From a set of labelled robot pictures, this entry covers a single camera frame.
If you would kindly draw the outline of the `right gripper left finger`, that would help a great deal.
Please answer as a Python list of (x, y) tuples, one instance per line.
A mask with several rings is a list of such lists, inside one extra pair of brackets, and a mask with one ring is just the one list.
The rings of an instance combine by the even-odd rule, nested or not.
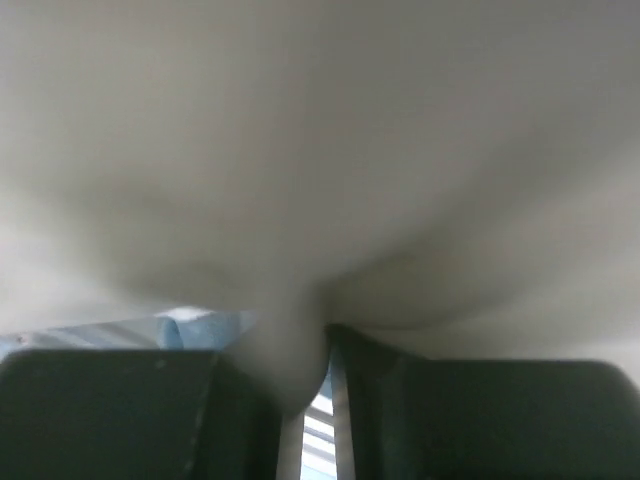
[(24, 350), (1, 363), (5, 479), (272, 479), (281, 424), (216, 352)]

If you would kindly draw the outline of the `white pillow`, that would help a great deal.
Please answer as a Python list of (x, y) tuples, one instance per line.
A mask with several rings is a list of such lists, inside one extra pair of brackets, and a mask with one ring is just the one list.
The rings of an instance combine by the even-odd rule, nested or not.
[(245, 311), (639, 370), (635, 1), (5, 1), (1, 330)]

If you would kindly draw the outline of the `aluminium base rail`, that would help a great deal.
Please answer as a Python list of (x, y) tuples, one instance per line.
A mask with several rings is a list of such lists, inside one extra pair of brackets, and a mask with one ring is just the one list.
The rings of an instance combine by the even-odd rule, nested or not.
[[(164, 320), (144, 319), (90, 324), (3, 335), (1, 355), (25, 348), (150, 349), (160, 346)], [(333, 407), (325, 385), (303, 417), (300, 477), (337, 477)]]

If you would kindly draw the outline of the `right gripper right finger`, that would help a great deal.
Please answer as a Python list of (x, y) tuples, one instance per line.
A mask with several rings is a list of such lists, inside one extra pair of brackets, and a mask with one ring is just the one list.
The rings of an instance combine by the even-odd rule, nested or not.
[(328, 331), (342, 479), (635, 479), (639, 390), (592, 360), (430, 359)]

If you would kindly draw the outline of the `blue patterned pillowcase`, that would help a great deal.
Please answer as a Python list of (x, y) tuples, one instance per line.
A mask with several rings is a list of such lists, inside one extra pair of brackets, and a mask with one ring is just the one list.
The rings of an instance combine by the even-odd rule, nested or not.
[(178, 307), (158, 315), (157, 342), (171, 350), (222, 350), (254, 325), (249, 311)]

